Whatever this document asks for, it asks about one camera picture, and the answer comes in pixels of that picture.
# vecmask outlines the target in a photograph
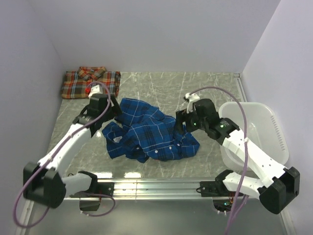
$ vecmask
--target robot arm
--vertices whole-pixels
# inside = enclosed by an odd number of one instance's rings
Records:
[[[51,158],[51,155],[64,140],[68,136],[71,136],[70,140],[64,144],[53,161],[26,188],[23,193],[25,199],[33,200],[50,208],[57,208],[65,197],[77,192],[96,192],[97,176],[90,172],[79,171],[76,175],[62,178],[72,159],[80,151],[82,146],[92,138],[96,131],[101,128],[102,124],[122,114],[115,97],[111,95],[111,104],[102,118],[91,126],[83,128],[75,135],[72,135],[74,131],[100,116],[108,105],[108,95],[103,94],[102,88],[99,85],[91,89],[89,98],[89,105],[74,119],[69,131],[62,140],[36,164],[28,163],[25,166],[23,170],[24,184],[34,172]]]
[[[204,130],[220,145],[228,148],[245,161],[245,145],[248,146],[248,166],[259,179],[244,177],[240,192],[258,198],[263,206],[274,214],[281,212],[298,194],[300,173],[294,167],[287,169],[279,164],[248,138],[232,120],[220,118],[210,99],[200,99],[196,94],[186,94],[187,109],[176,112],[175,128],[183,133],[183,122],[187,132]],[[225,170],[216,177],[215,190],[236,191],[241,175]]]

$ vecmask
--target shirt collar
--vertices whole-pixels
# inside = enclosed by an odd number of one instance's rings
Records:
[[[89,79],[97,80],[106,71],[105,67],[79,67],[77,74],[83,80],[88,81]]]

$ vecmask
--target gray floor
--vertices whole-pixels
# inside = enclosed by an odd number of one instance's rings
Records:
[[[144,100],[157,105],[167,115],[175,117],[175,111],[185,108],[183,97],[203,86],[218,86],[240,99],[232,73],[205,72],[123,72],[118,101],[123,97]],[[231,99],[217,90],[199,93],[201,98],[210,98],[217,109]],[[51,150],[68,131],[72,120],[89,103],[88,99],[63,100],[51,138]],[[155,161],[142,164],[121,156],[112,160],[107,154],[106,140],[99,131],[84,145],[73,159],[66,174],[86,170],[102,178],[179,178],[214,177],[226,169],[219,145],[202,131],[193,133],[201,147],[197,155],[178,161]]]

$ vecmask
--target laundry basket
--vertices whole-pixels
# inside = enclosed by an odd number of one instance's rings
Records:
[[[284,165],[289,158],[289,151],[275,113],[262,103],[241,102],[241,105],[247,119],[247,137],[271,158]],[[244,119],[236,102],[224,103],[219,109],[219,115],[231,119],[243,130]],[[234,153],[223,146],[221,152],[223,162],[228,168],[243,169],[244,162]]]

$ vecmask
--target blue plaid shirt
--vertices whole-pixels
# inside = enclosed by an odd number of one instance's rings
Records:
[[[110,122],[102,133],[107,139],[110,157],[126,155],[144,163],[148,158],[179,160],[195,156],[200,144],[185,131],[174,130],[175,118],[165,115],[158,107],[147,102],[123,98],[120,103],[123,114]]]

